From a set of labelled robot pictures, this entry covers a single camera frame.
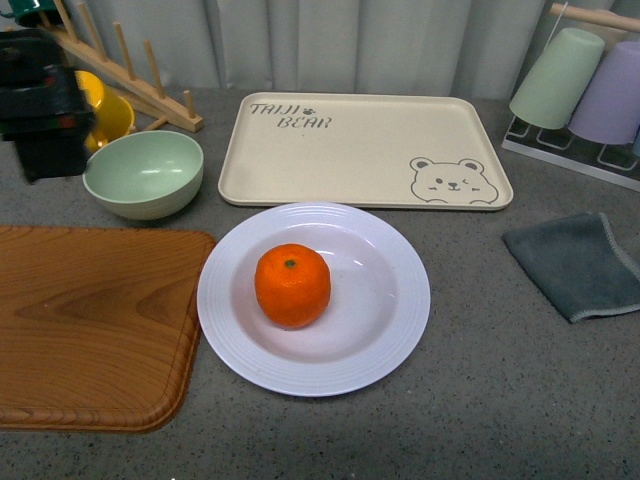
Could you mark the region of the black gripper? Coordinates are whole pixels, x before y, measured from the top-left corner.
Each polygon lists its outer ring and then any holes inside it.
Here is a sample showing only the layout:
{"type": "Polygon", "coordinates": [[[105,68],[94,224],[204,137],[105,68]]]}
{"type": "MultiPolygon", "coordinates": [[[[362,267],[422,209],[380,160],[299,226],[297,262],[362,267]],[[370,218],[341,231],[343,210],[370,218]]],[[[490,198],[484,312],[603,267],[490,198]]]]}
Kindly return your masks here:
{"type": "Polygon", "coordinates": [[[52,34],[1,34],[1,138],[13,144],[28,182],[82,175],[95,124],[76,71],[52,34]]]}

